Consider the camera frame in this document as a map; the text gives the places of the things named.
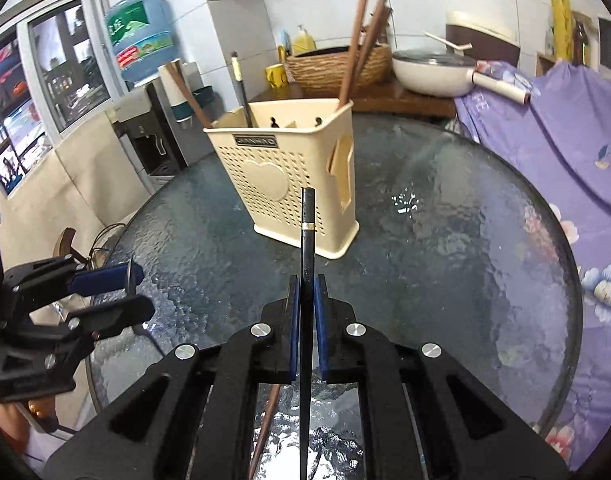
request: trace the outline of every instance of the dish soap bottle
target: dish soap bottle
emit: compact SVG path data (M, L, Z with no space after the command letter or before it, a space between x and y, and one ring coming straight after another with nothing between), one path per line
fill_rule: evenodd
M295 41L292 42L292 55L298 56L298 54L304 54L310 52L316 48L314 39L307 31L303 28L303 25L299 25L299 33Z

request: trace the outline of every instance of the window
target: window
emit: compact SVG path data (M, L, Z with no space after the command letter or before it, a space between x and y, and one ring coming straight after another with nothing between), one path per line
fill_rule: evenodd
M8 192L50 150L45 140L13 33L0 43L0 177Z
M44 0L0 27L0 177L10 192L86 114L126 91L102 0Z
M90 43L81 0L30 25L35 62L60 132L110 98Z

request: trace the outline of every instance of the water bottle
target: water bottle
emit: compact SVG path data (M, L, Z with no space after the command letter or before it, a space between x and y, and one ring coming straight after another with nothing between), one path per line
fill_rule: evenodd
M137 83L179 57L163 0L121 0L106 14L106 25L121 75Z

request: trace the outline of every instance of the wooden chopstick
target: wooden chopstick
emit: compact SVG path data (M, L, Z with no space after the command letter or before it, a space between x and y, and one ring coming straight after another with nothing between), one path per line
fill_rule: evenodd
M354 68L357 62L357 53L359 51L359 35L361 34L361 27L363 25L363 17L365 16L365 7L367 6L367 0L359 0L357 4L357 13L354 17L354 24L352 26L352 37L349 42L348 51L348 62L346 64L346 72L343 75L343 81L341 82L341 91L339 92L339 108L348 102L348 95L352 88L352 82L354 78Z
M388 18L388 12L386 11L385 6L386 0L377 0L377 7L375 7L375 12L372 14L372 21L370 22L370 28L367 30L367 34L365 35L365 40L363 41L363 45L361 45L361 51L359 51L359 61L357 62L357 67L354 71L354 80L359 80L359 75L361 75L361 71L363 67L365 67L365 63L367 62L367 58L370 56L372 52L372 47L375 46L375 41L377 41L377 36L381 32L381 29L385 25L385 20Z
M181 74L179 74L176 71L174 65L171 62L166 63L166 70L170 74L170 77L172 77L172 80L174 81L174 83L177 85L179 92L182 93L183 97L185 98L185 100L188 102L188 104L192 108L192 111L199 118L199 121L201 121L201 124L203 125L203 127L212 128L212 124L206 117L205 113L203 113L203 110L199 106L199 103L197 102L197 100L194 98L194 95L192 95L192 92L190 92L190 90L186 86L185 81L183 80Z
M279 394L281 393L281 385L273 384L270 390L270 396L266 403L265 415L262 420L262 428L259 432L259 438L257 439L257 445L254 446L254 454L252 460L250 460L250 469L248 470L248 479L254 480L257 468L259 466L259 460L262 457L263 450L265 449L266 443L268 442L268 435L270 434L270 425L274 418L274 412L277 411L277 404L279 403Z

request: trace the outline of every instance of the round glass tabletop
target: round glass tabletop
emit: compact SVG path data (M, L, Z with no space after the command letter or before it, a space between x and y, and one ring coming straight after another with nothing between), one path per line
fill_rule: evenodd
M569 390L582 325L577 270L548 204L501 159L454 134L392 116L355 114L353 127L361 227L345 256L316 258L330 297L393 342L439 344L547 433ZM253 230L215 154L144 205L110 263L131 255L146 276L138 292L156 307L147 330L164 352L225 342L285 297L299 270L298 248ZM99 405L159 358L130 330L98 343L90 373ZM362 478L357 389L317 374L315 478ZM257 428L268 392L260 387ZM279 478L289 464L298 469L298 382L282 388L260 478Z

